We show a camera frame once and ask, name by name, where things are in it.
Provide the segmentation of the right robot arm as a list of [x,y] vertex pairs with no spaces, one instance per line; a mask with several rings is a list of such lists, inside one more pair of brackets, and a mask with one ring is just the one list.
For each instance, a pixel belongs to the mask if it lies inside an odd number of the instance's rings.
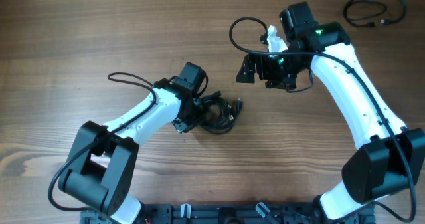
[[424,131],[409,129],[380,97],[362,69],[351,40],[337,23],[319,24],[306,2],[280,15],[284,37],[273,26],[260,37],[265,52],[246,50],[236,76],[239,83],[264,80],[267,88],[298,91],[298,74],[318,78],[339,107],[356,151],[342,167],[342,180],[319,195],[309,216],[314,223],[338,223],[381,205],[384,197],[410,193],[410,215],[416,216],[415,186],[424,163]]

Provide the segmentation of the black mounting rail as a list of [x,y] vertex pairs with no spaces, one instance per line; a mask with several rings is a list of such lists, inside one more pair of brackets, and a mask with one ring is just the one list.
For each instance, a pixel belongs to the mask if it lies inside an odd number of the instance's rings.
[[312,203],[282,205],[144,205],[136,223],[225,224],[225,223],[325,223]]

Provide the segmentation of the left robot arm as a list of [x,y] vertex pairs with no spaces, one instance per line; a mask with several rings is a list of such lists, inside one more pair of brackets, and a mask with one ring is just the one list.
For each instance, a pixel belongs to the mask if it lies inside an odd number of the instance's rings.
[[65,164],[51,186],[84,203],[81,223],[146,223],[142,202],[129,194],[139,148],[160,128],[172,123],[188,132],[201,115],[198,97],[205,71],[188,62],[180,75],[141,87],[149,96],[115,120],[88,121],[74,139]]

